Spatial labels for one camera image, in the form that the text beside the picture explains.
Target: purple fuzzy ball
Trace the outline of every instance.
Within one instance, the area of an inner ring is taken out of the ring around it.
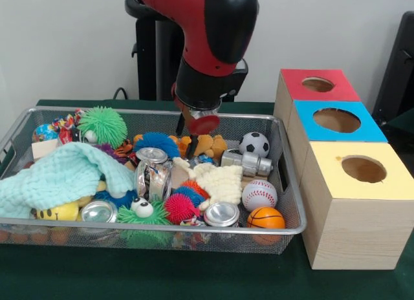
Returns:
[[[123,158],[121,156],[116,155],[114,149],[112,149],[111,145],[109,145],[108,143],[104,143],[102,145],[95,145],[95,148],[102,150],[104,153],[113,157],[116,161],[118,161],[121,164],[125,164],[128,162],[127,158]]]

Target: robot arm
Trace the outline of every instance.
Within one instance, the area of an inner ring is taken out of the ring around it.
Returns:
[[[257,0],[137,1],[183,29],[185,46],[172,94],[190,133],[209,134],[219,125],[215,114],[221,98],[236,95],[247,74],[242,58],[256,23]]]

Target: wire mesh basket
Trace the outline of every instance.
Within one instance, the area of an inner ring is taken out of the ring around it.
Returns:
[[[174,134],[179,118],[178,112],[117,111],[127,124],[130,139],[136,134],[150,131]],[[74,108],[68,107],[36,107],[22,113],[0,142],[0,178],[17,174],[25,164],[33,161],[32,133],[37,126],[73,112]],[[249,212],[239,205],[239,228],[0,218],[0,242],[281,254],[293,236],[306,227],[305,211],[285,128],[272,116],[221,114],[220,119],[221,124],[215,134],[221,134],[229,148],[237,147],[239,140],[248,132],[257,131],[268,138],[268,158],[274,166],[268,180],[278,192],[276,208],[285,218],[285,229],[247,228]]]

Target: light blue towel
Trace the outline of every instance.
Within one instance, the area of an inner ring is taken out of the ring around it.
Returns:
[[[94,195],[104,174],[110,194],[134,189],[134,173],[89,144],[63,145],[13,177],[0,180],[0,217],[29,218],[48,209]]]

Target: green spiky ball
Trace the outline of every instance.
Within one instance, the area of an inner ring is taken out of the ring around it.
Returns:
[[[108,143],[117,149],[127,138],[127,125],[124,119],[112,108],[94,107],[81,118],[78,129],[86,133],[93,131],[98,144]]]
[[[117,222],[124,224],[164,224],[171,223],[166,218],[168,212],[164,209],[164,203],[160,201],[152,202],[154,212],[150,217],[138,217],[133,210],[122,206],[118,210]],[[125,230],[121,233],[121,239],[125,239],[130,248],[163,248],[168,245],[172,238],[168,231],[147,231],[147,230]]]

